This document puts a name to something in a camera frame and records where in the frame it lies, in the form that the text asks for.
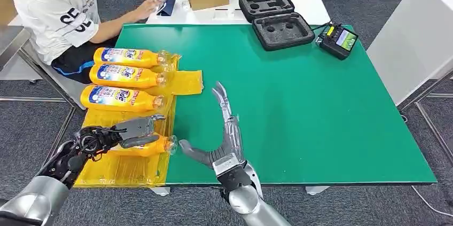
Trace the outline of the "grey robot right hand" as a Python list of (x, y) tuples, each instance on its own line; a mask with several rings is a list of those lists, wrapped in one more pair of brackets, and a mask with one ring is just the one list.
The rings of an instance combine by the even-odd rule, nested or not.
[(212, 93), (222, 111), (223, 117), (223, 140), (221, 145), (213, 151), (203, 151), (193, 147), (186, 139), (181, 139), (179, 145), (185, 155), (193, 160), (213, 168), (213, 163), (222, 157), (234, 153), (240, 164), (244, 163), (243, 144), (239, 128), (238, 118), (232, 114), (227, 91), (221, 82), (217, 81)]

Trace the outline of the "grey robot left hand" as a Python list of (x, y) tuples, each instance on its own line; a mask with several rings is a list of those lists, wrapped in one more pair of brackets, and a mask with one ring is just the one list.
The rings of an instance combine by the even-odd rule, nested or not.
[(165, 118), (162, 114), (155, 114), (117, 123), (115, 128), (120, 131), (122, 139), (119, 141), (120, 146), (128, 149), (157, 141), (159, 135), (154, 133), (155, 122)]

